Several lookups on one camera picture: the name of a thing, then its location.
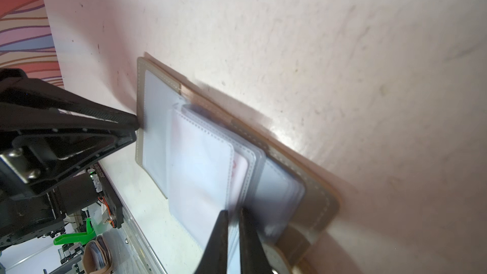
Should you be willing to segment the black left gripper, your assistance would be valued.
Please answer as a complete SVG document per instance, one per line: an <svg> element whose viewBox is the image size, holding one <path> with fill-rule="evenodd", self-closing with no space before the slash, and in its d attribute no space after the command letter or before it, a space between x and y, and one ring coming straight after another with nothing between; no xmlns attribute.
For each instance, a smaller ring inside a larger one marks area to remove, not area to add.
<svg viewBox="0 0 487 274"><path fill-rule="evenodd" d="M140 125L134 114L95 103L41 79L29 78L20 68L1 69L1 104L66 110L133 130L2 131L1 195L30 198L1 201L1 250L4 251L33 238L60 232L66 216L94 204L98 193L91 176L68 179L134 143L135 130Z"/></svg>

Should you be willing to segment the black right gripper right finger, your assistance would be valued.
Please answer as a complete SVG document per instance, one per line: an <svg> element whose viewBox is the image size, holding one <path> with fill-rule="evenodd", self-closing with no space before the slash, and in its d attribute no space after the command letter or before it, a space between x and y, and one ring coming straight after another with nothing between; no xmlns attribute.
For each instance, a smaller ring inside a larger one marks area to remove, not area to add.
<svg viewBox="0 0 487 274"><path fill-rule="evenodd" d="M241 274L272 274L251 212L242 208L239 213Z"/></svg>

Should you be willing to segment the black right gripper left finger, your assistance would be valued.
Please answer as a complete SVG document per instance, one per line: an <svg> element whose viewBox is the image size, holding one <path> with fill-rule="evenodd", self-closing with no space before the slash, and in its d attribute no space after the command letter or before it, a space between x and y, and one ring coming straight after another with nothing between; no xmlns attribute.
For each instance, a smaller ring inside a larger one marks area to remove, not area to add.
<svg viewBox="0 0 487 274"><path fill-rule="evenodd" d="M217 217L208 244L195 274L226 274L228 264L228 211Z"/></svg>

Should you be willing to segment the grey leather card holder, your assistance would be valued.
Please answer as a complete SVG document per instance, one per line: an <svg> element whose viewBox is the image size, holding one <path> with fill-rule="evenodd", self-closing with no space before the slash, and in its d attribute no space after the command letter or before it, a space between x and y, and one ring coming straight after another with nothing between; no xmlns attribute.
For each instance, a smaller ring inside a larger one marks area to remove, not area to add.
<svg viewBox="0 0 487 274"><path fill-rule="evenodd" d="M290 273L339 211L307 165L146 58L137 59L136 162L205 250L228 211L227 273L241 273L239 213L253 215L272 271Z"/></svg>

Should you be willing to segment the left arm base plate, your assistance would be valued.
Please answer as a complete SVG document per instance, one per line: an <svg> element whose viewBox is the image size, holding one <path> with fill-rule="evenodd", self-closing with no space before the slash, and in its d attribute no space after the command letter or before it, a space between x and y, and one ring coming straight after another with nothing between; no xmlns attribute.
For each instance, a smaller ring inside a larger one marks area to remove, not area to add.
<svg viewBox="0 0 487 274"><path fill-rule="evenodd" d="M98 178L101 182L102 191L102 200L107 205L107 209L109 210L109 218L112 222L112 226L114 228L121 228L122 224L124 223L124 215L123 215L123 203L119 199L115 188L112 186L108 178L108 174L103 170L100 163L96 163L93 165L93 169L95 170Z"/></svg>

